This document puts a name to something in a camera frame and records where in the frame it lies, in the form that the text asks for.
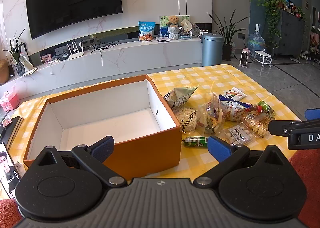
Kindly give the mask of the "pink storage box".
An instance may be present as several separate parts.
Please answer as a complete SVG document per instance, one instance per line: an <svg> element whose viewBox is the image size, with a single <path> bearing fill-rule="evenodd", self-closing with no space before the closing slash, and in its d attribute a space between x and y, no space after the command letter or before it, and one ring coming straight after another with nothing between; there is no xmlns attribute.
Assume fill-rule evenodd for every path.
<svg viewBox="0 0 320 228"><path fill-rule="evenodd" d="M0 104L5 112L16 109L17 106L20 104L16 91L6 91L0 99Z"/></svg>

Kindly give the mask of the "orange cardboard box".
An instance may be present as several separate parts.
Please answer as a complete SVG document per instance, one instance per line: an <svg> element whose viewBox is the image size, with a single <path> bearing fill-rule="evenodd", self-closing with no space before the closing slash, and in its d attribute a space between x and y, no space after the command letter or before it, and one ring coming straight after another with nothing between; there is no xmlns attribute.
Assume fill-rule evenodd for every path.
<svg viewBox="0 0 320 228"><path fill-rule="evenodd" d="M23 158L30 166L48 145L69 151L106 136L114 150L105 165L125 179L177 166L180 124L149 76L96 84L49 98L32 128Z"/></svg>

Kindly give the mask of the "blue snack bag on cabinet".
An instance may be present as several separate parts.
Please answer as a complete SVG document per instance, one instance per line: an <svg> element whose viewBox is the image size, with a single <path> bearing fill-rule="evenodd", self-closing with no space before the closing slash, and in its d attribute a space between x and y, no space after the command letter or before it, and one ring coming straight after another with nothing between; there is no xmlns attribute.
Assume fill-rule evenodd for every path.
<svg viewBox="0 0 320 228"><path fill-rule="evenodd" d="M139 22L139 41L152 41L155 22Z"/></svg>

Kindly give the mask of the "dried vegetable chips bag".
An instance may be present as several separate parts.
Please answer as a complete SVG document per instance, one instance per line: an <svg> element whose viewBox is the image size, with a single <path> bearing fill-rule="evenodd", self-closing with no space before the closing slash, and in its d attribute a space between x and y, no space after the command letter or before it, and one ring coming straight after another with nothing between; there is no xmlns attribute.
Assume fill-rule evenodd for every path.
<svg viewBox="0 0 320 228"><path fill-rule="evenodd" d="M226 110L220 99L211 94L211 99L196 113L196 130L202 136L219 134L226 121Z"/></svg>

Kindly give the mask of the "blue water jug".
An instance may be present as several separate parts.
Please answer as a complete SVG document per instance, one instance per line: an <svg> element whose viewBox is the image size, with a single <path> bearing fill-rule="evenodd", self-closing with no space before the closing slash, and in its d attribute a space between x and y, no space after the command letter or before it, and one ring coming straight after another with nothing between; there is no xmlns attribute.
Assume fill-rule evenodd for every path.
<svg viewBox="0 0 320 228"><path fill-rule="evenodd" d="M250 54L254 56L256 51L263 51L264 45L265 40L260 34L260 25L256 24L255 32L248 37L248 49L250 50Z"/></svg>

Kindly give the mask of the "golden brown vase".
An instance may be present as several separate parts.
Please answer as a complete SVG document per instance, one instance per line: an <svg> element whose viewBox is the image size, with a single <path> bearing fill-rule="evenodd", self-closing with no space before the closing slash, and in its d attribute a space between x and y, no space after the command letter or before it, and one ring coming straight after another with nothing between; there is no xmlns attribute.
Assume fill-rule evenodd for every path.
<svg viewBox="0 0 320 228"><path fill-rule="evenodd" d="M5 84L9 79L9 65L7 60L0 60L0 84Z"/></svg>

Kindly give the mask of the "blue white snack bag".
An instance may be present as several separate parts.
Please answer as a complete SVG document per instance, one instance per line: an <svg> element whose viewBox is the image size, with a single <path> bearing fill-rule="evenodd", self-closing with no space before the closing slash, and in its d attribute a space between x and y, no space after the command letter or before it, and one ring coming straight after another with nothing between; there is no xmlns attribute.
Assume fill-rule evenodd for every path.
<svg viewBox="0 0 320 228"><path fill-rule="evenodd" d="M253 107L250 103L234 101L222 95L219 95L219 100L221 107L226 111L226 120L228 121L241 122L240 116L242 113Z"/></svg>

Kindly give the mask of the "white candy balls bag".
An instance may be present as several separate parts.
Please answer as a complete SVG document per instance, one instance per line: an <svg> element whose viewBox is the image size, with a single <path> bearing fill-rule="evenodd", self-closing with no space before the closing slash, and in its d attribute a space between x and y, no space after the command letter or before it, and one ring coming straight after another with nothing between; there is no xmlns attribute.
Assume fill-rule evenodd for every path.
<svg viewBox="0 0 320 228"><path fill-rule="evenodd" d="M225 140L232 146L245 145L254 139L253 132L244 123L240 123L224 131Z"/></svg>

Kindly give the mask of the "smartphone showing video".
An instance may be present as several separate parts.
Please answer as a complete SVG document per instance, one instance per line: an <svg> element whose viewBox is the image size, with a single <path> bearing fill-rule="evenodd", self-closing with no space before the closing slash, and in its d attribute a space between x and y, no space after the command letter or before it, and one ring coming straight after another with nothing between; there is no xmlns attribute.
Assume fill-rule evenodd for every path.
<svg viewBox="0 0 320 228"><path fill-rule="evenodd" d="M21 180L21 176L3 142L1 142L0 163L1 185L7 196L11 199L15 199L15 190Z"/></svg>

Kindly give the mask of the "puffed rice snack bag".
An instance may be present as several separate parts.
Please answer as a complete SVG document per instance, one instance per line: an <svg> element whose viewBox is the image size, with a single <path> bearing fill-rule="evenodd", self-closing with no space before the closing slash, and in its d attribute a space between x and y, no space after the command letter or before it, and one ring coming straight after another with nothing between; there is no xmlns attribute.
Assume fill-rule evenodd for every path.
<svg viewBox="0 0 320 228"><path fill-rule="evenodd" d="M196 113L193 108L181 106L173 110L176 118L180 123L180 130L183 133L191 133L196 129Z"/></svg>

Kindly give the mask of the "hanging green ivy plant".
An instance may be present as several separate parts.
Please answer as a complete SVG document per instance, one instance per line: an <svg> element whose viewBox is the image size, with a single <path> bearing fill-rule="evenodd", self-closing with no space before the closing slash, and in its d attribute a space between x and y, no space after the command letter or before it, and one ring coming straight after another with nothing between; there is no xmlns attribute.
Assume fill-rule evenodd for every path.
<svg viewBox="0 0 320 228"><path fill-rule="evenodd" d="M257 2L257 6L263 6L265 8L267 45L272 48L277 48L281 39L278 25L285 0L257 0Z"/></svg>

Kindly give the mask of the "black book stack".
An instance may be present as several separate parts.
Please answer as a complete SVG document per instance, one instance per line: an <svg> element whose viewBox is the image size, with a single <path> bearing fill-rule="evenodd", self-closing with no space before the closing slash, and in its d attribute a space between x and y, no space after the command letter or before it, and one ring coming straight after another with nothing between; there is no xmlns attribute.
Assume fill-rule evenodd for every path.
<svg viewBox="0 0 320 228"><path fill-rule="evenodd" d="M7 148L10 148L17 132L22 124L23 117L17 116L11 119L11 123L3 127L1 124L1 142L5 144Z"/></svg>

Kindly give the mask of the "green snack packet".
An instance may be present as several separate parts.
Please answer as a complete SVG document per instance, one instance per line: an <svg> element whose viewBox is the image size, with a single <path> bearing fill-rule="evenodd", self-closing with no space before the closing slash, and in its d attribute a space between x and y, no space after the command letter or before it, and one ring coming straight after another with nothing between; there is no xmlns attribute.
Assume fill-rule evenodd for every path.
<svg viewBox="0 0 320 228"><path fill-rule="evenodd" d="M255 107L257 108L258 112L266 113L271 117L275 117L276 112L273 110L271 106L269 106L265 101L258 102Z"/></svg>

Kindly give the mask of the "white wifi router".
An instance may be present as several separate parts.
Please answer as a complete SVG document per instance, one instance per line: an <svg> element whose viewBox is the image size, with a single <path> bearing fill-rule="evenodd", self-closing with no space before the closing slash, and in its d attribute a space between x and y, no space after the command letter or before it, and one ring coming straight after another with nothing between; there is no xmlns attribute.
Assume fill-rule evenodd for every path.
<svg viewBox="0 0 320 228"><path fill-rule="evenodd" d="M67 44L69 50L68 60L78 58L84 55L84 46L83 41L77 43L76 41L72 42L72 44Z"/></svg>

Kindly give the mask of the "pink white space heater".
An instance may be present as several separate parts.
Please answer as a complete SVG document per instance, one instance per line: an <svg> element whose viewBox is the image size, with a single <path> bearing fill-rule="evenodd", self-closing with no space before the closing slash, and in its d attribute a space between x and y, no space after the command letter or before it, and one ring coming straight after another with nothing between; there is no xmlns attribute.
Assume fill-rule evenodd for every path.
<svg viewBox="0 0 320 228"><path fill-rule="evenodd" d="M240 56L240 63L239 63L239 65L240 65L241 67L247 68L249 55L250 55L250 50L249 50L248 48L244 48L244 49L242 50L241 56Z"/></svg>

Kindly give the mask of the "yellow checkered tablecloth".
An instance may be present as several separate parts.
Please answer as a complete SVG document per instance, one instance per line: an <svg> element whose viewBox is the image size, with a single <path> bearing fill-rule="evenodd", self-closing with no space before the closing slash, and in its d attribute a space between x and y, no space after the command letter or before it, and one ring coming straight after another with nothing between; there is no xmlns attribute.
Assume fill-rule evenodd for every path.
<svg viewBox="0 0 320 228"><path fill-rule="evenodd" d="M278 120L296 120L296 115L281 103L275 96L260 86L250 77L228 64L215 65L210 67L194 67L181 70L154 73L149 76L162 97L175 87L197 87L197 90L187 106L199 109L211 99L211 94L221 95L225 91L236 87L247 96L245 101L256 104L265 101L276 112ZM31 166L24 164L23 158L27 148L36 119L47 99L74 90L64 91L59 94L44 96L22 103L16 110L15 115L23 117L22 124L18 130L16 138L12 142L9 154L14 162L20 162L25 169ZM164 171L146 175L149 178L189 178L195 179L204 172L210 170L217 164L217 160L208 152L206 148L185 147L181 141L180 162L177 166Z"/></svg>

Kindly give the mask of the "plant in blue vase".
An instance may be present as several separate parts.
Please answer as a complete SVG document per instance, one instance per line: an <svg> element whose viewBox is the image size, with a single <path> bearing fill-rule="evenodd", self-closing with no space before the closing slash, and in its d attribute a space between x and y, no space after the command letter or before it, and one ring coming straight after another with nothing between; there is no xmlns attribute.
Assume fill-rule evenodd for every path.
<svg viewBox="0 0 320 228"><path fill-rule="evenodd" d="M25 73L25 68L23 63L20 61L20 56L21 56L21 50L22 46L24 45L24 42L19 42L21 35L23 34L23 31L19 34L18 37L14 36L13 39L9 39L9 44L10 44L10 49L3 49L3 51L9 52L11 56L14 58L16 62L16 71L19 76L23 76Z"/></svg>

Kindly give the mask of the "clear nut snack bag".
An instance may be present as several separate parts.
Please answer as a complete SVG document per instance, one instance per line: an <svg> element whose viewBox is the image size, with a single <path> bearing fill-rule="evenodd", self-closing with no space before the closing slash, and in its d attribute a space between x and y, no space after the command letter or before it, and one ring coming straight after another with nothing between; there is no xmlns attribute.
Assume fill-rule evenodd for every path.
<svg viewBox="0 0 320 228"><path fill-rule="evenodd" d="M239 116L240 120L257 136L263 138L269 135L268 124L274 117L258 111L245 112Z"/></svg>

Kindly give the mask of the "dark grey drawer cabinet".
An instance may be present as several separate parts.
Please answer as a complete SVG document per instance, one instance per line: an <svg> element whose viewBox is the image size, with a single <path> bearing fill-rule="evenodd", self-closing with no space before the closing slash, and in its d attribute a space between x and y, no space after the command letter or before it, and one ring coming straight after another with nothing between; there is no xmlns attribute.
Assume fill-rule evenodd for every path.
<svg viewBox="0 0 320 228"><path fill-rule="evenodd" d="M280 40L276 54L298 59L303 45L305 22L291 13L282 11L279 26Z"/></svg>

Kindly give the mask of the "green white snack bag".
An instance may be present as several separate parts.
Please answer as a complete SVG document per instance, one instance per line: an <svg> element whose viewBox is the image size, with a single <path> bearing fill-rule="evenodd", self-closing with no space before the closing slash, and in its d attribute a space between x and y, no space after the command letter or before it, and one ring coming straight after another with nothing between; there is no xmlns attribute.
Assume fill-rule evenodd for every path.
<svg viewBox="0 0 320 228"><path fill-rule="evenodd" d="M169 107L173 110L187 103L197 87L175 87L163 96Z"/></svg>

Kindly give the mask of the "small white round stool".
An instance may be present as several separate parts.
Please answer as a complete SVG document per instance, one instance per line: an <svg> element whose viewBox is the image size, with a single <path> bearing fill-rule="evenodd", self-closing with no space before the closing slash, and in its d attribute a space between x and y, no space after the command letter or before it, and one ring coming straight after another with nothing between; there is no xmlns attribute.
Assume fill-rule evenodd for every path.
<svg viewBox="0 0 320 228"><path fill-rule="evenodd" d="M256 50L254 54L254 61L260 63L262 68L265 66L272 67L272 57L265 51Z"/></svg>

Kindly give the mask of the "blue round trash bin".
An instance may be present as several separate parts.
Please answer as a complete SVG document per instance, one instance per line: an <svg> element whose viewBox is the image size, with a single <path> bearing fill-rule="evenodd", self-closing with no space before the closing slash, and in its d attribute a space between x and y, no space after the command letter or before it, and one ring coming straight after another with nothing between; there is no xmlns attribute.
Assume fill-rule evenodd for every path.
<svg viewBox="0 0 320 228"><path fill-rule="evenodd" d="M219 34L205 32L201 36L202 66L218 65L222 63L223 37Z"/></svg>

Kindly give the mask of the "white orange snack packet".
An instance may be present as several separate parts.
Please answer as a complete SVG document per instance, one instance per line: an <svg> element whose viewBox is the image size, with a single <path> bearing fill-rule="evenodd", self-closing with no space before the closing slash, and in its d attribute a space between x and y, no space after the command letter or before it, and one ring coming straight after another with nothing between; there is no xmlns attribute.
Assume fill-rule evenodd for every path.
<svg viewBox="0 0 320 228"><path fill-rule="evenodd" d="M244 99L247 95L242 92L241 90L239 90L236 87L233 87L232 89L225 91L222 94L223 97L227 98L227 99L232 99L234 101L240 101L242 99Z"/></svg>

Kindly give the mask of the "green sausage stick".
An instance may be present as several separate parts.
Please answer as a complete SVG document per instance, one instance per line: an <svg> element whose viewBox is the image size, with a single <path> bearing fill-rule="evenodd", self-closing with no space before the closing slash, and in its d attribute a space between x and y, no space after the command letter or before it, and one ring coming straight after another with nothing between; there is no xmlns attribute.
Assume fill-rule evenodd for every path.
<svg viewBox="0 0 320 228"><path fill-rule="evenodd" d="M208 146L208 137L203 136L188 136L183 140L183 144L186 147L202 147L207 148Z"/></svg>

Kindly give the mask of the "white marble tv cabinet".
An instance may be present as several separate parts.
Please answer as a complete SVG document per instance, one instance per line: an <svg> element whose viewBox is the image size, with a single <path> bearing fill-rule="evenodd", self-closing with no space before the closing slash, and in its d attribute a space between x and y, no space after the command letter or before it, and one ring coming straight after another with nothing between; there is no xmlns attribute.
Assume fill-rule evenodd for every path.
<svg viewBox="0 0 320 228"><path fill-rule="evenodd" d="M102 51L39 66L34 73L13 77L1 85L1 94L15 91L20 99L71 84L149 69L200 63L198 38L171 42L127 42Z"/></svg>

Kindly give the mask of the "potted long leaf plant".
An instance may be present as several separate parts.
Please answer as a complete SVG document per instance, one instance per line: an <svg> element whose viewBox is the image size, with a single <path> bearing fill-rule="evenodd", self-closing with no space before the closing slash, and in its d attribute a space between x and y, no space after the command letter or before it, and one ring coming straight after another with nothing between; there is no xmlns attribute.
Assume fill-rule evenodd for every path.
<svg viewBox="0 0 320 228"><path fill-rule="evenodd" d="M246 19L249 19L249 16L244 17L239 21L233 21L236 10L232 12L232 15L227 22L227 19L224 18L223 21L219 19L218 15L213 12L211 15L207 13L207 15L212 19L212 22L218 27L218 30L214 30L214 32L220 34L223 37L223 50L222 50L222 60L230 61L231 53L232 53L232 39L233 36L241 31L246 30L246 28L237 28L238 24Z"/></svg>

